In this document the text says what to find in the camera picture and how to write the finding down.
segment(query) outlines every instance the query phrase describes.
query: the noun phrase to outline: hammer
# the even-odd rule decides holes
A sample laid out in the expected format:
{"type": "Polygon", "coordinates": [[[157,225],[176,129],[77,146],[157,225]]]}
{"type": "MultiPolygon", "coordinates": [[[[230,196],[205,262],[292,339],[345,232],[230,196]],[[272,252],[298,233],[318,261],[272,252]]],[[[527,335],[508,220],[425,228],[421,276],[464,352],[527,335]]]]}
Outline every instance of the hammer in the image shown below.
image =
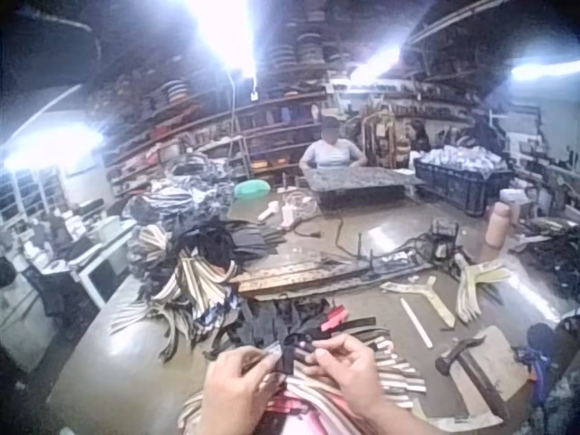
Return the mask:
{"type": "Polygon", "coordinates": [[[440,356],[435,360],[435,368],[442,375],[449,376],[451,365],[457,361],[476,386],[491,411],[501,420],[507,421],[509,419],[508,406],[468,350],[470,347],[481,345],[485,339],[486,337],[484,335],[481,338],[461,340],[447,356],[440,356]]]}

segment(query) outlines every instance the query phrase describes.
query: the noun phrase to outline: woman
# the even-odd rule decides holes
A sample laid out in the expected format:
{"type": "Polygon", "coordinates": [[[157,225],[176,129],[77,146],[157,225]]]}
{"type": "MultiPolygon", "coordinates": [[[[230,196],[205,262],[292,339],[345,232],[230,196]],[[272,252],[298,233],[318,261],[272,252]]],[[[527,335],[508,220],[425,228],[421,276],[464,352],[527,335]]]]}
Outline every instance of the woman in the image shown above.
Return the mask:
{"type": "Polygon", "coordinates": [[[366,166],[363,152],[349,140],[339,138],[341,123],[336,118],[323,118],[322,127],[322,138],[310,145],[300,159],[302,171],[314,164],[317,169],[366,166]]]}

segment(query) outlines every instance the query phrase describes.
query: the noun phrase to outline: box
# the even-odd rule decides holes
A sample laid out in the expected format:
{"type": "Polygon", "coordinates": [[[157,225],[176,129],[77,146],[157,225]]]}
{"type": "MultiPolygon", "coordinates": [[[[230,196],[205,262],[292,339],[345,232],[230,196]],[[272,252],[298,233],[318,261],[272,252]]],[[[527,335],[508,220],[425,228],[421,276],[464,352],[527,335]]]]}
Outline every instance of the box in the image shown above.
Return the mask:
{"type": "Polygon", "coordinates": [[[517,224],[525,219],[532,208],[532,200],[527,197],[522,188],[503,188],[499,191],[499,200],[509,205],[511,223],[517,224]]]}

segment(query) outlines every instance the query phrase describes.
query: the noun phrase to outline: black strap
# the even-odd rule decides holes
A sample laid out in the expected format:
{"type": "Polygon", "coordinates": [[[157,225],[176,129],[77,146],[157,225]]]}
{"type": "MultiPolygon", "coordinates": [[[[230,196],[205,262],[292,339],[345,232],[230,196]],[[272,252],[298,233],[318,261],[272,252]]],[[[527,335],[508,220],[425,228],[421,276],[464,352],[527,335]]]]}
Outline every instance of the black strap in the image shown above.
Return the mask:
{"type": "Polygon", "coordinates": [[[390,338],[391,331],[386,328],[367,328],[352,333],[352,336],[358,338],[362,342],[366,342],[378,337],[390,338]]]}
{"type": "Polygon", "coordinates": [[[375,317],[365,317],[363,319],[350,320],[337,325],[331,330],[333,333],[341,333],[348,329],[362,328],[364,326],[375,326],[377,319],[375,317]]]}

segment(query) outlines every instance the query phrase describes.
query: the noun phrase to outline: white shirt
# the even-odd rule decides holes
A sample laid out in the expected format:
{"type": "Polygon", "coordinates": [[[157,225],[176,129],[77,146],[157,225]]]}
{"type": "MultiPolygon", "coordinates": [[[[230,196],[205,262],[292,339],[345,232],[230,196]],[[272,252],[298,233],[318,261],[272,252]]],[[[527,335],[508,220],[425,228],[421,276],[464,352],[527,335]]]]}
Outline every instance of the white shirt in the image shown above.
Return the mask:
{"type": "Polygon", "coordinates": [[[320,139],[306,149],[300,161],[316,163],[318,169],[346,168],[362,156],[363,152],[347,139],[339,139],[334,145],[320,139]]]}

